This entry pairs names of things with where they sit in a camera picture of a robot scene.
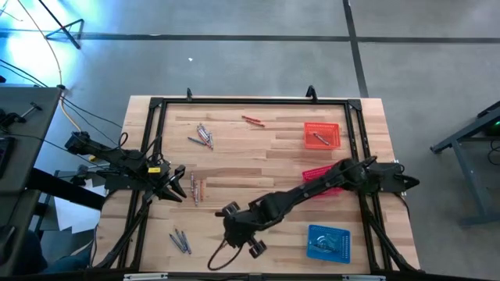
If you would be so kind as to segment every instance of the red basket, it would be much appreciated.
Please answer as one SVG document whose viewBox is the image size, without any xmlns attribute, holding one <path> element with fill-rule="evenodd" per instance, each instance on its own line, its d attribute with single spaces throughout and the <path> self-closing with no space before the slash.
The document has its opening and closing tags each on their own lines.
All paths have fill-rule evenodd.
<svg viewBox="0 0 500 281">
<path fill-rule="evenodd" d="M 309 182 L 311 180 L 315 180 L 315 179 L 319 178 L 320 176 L 323 176 L 325 173 L 327 173 L 327 171 L 329 169 L 331 169 L 332 166 L 333 165 L 328 165 L 328 166 L 324 166 L 321 168 L 316 168 L 316 169 L 304 171 L 304 172 L 302 172 L 302 179 L 304 180 L 305 183 Z M 330 188 L 329 190 L 323 192 L 322 194 L 318 194 L 316 196 L 317 197 L 330 196 L 330 195 L 338 196 L 342 191 L 343 190 L 340 187 L 333 187 L 333 188 Z"/>
<path fill-rule="evenodd" d="M 320 139 L 314 136 L 319 134 L 325 141 L 330 143 L 326 145 Z M 341 137 L 336 123 L 304 123 L 304 143 L 308 149 L 335 149 L 341 146 Z"/>
</svg>

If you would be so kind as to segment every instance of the concrete floor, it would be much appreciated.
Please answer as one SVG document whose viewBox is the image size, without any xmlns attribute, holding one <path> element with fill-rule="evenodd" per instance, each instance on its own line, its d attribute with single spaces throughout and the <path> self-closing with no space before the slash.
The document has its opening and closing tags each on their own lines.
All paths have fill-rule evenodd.
<svg viewBox="0 0 500 281">
<path fill-rule="evenodd" d="M 42 29 L 55 25 L 37 2 L 27 3 Z M 60 20 L 83 17 L 85 32 L 129 34 L 348 35 L 342 0 L 139 1 L 61 0 L 46 3 Z M 494 0 L 351 0 L 359 36 L 500 37 L 500 2 Z M 15 2 L 0 28 L 33 30 Z M 132 94 L 302 96 L 315 85 L 323 97 L 359 97 L 348 42 L 271 41 L 68 41 L 55 42 L 69 98 L 121 123 Z M 498 44 L 359 45 L 372 98 L 382 98 L 395 154 L 409 175 L 421 180 L 408 194 L 412 229 L 422 269 L 437 274 L 500 279 L 500 224 L 469 229 L 457 220 L 474 215 L 473 200 L 451 151 L 433 155 L 447 137 L 500 94 Z M 0 39 L 0 58 L 47 84 L 59 82 L 55 63 L 39 34 Z M 0 69 L 11 83 L 25 83 Z M 119 131 L 99 123 L 110 137 Z M 48 140 L 64 144 L 74 128 L 58 110 Z M 94 135 L 98 141 L 106 139 Z M 494 196 L 498 167 L 488 164 L 488 144 L 467 146 Z M 80 159 L 44 145 L 37 167 L 75 169 Z M 66 238 L 70 244 L 71 237 Z M 57 259 L 63 246 L 44 238 L 44 253 Z M 74 250 L 78 243 L 68 247 Z"/>
</svg>

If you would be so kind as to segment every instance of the white paper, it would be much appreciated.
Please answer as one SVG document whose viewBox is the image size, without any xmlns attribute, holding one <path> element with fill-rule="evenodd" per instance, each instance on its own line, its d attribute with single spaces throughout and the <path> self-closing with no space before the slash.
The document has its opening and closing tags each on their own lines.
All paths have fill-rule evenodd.
<svg viewBox="0 0 500 281">
<path fill-rule="evenodd" d="M 92 180 L 85 180 L 85 187 L 83 188 L 105 196 L 104 186 L 92 187 Z M 54 198 L 54 201 L 59 230 L 71 227 L 72 233 L 79 233 L 93 229 L 99 222 L 101 212 L 98 210 L 74 204 L 57 197 Z"/>
</svg>

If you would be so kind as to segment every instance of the blue tray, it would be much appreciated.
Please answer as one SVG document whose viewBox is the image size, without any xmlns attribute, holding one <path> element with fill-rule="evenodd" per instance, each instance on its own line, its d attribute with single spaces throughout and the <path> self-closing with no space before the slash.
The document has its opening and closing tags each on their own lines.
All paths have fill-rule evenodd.
<svg viewBox="0 0 500 281">
<path fill-rule="evenodd" d="M 309 225 L 307 256 L 324 261 L 351 263 L 351 233 L 345 229 Z"/>
</svg>

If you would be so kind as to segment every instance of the wooden tabletop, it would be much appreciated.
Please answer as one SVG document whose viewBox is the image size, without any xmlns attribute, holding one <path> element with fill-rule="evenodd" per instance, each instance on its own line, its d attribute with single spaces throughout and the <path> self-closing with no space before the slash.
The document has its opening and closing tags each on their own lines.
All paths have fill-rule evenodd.
<svg viewBox="0 0 500 281">
<path fill-rule="evenodd" d="M 149 96 L 133 96 L 125 117 L 123 131 L 129 133 L 125 148 L 139 149 L 148 114 Z M 379 162 L 394 159 L 391 138 L 382 101 L 362 99 L 363 115 L 372 155 Z M 246 123 L 241 115 L 261 119 L 265 127 Z M 150 141 L 155 134 L 153 122 Z M 333 151 L 305 150 L 304 122 L 338 123 L 341 146 Z M 353 115 L 359 140 L 357 118 Z M 190 142 L 197 137 L 196 126 L 203 123 L 213 134 L 214 149 Z M 154 200 L 150 207 L 141 271 L 208 272 L 207 262 L 223 238 L 221 218 L 215 211 L 236 201 L 242 208 L 257 197 L 277 190 L 289 190 L 302 182 L 302 171 L 331 165 L 351 157 L 344 110 L 336 105 L 168 105 L 163 131 L 162 152 L 176 168 L 183 164 L 186 176 L 181 185 L 190 194 L 192 171 L 206 186 L 205 198 L 198 207 L 192 198 L 183 203 Z M 125 226 L 130 191 L 117 192 L 102 209 L 98 226 L 99 263 L 120 237 Z M 412 230 L 404 204 L 393 194 L 381 194 L 380 202 L 388 236 L 407 261 L 419 267 Z M 352 235 L 351 263 L 320 261 L 305 256 L 308 225 L 317 224 L 348 229 Z M 182 254 L 170 241 L 174 228 L 183 230 L 193 253 Z M 382 266 L 380 243 L 373 235 L 377 260 Z M 240 256 L 221 272 L 266 273 L 368 273 L 365 239 L 359 203 L 352 192 L 338 196 L 312 198 L 296 206 L 285 220 L 256 234 L 268 249 L 257 259 L 245 245 Z M 136 239 L 129 247 L 128 263 Z M 212 266 L 225 263 L 235 249 L 225 247 Z"/>
</svg>

